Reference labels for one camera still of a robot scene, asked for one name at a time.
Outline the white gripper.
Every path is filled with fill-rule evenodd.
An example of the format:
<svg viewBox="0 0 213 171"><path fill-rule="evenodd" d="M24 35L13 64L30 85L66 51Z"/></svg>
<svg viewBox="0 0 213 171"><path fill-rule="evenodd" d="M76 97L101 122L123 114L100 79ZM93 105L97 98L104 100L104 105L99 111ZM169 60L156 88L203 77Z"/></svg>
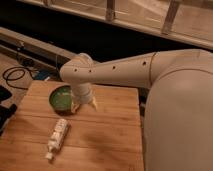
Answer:
<svg viewBox="0 0 213 171"><path fill-rule="evenodd" d="M76 112L80 108L80 104L89 104L97 110L98 105L96 99L93 98L92 87L90 83L73 84L71 86L71 95L75 103L71 104L71 112Z"/></svg>

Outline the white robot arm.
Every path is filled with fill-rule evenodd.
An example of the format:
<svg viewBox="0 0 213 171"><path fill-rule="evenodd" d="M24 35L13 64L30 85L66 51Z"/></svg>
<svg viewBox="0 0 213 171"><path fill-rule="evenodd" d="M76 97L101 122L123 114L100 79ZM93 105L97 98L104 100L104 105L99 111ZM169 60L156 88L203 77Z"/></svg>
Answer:
<svg viewBox="0 0 213 171"><path fill-rule="evenodd" d="M147 88L146 171L213 171L213 53L152 52L103 63L80 53L60 69L72 109L94 102L93 83Z"/></svg>

